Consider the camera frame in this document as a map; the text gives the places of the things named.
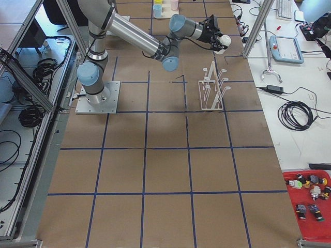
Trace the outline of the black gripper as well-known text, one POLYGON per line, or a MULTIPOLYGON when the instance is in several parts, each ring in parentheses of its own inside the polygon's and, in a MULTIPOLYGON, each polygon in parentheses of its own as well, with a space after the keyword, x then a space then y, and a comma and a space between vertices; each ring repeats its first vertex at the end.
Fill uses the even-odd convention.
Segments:
POLYGON ((203 43, 209 43, 210 49, 213 51, 220 51, 222 44, 219 38, 222 36, 222 32, 218 27, 217 17, 213 14, 207 19, 199 22, 202 27, 202 34, 199 37, 199 41, 203 43))

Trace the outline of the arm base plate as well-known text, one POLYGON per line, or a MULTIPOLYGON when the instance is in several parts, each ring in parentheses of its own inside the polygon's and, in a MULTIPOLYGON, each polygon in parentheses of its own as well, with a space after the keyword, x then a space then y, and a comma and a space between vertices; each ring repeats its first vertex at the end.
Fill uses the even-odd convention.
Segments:
POLYGON ((120 81, 106 81, 101 93, 89 95, 82 86, 76 114, 116 114, 120 87, 120 81))

